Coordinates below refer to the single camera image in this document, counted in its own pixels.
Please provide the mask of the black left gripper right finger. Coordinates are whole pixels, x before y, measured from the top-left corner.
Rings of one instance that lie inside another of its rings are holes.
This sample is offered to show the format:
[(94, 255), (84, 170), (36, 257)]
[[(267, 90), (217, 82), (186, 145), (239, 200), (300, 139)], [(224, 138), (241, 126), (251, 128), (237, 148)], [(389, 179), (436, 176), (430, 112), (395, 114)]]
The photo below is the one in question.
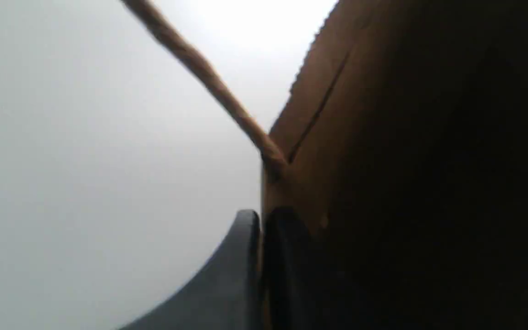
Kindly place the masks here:
[(308, 228), (290, 207), (278, 207), (265, 224), (264, 275), (273, 330), (311, 330), (307, 293)]

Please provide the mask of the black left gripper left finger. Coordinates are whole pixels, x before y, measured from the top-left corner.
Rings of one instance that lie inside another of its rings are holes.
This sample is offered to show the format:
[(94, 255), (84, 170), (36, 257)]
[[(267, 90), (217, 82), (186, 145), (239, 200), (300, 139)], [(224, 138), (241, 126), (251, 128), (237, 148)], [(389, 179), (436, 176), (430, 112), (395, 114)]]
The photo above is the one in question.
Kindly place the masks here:
[(242, 209), (204, 266), (125, 330), (259, 330), (258, 214)]

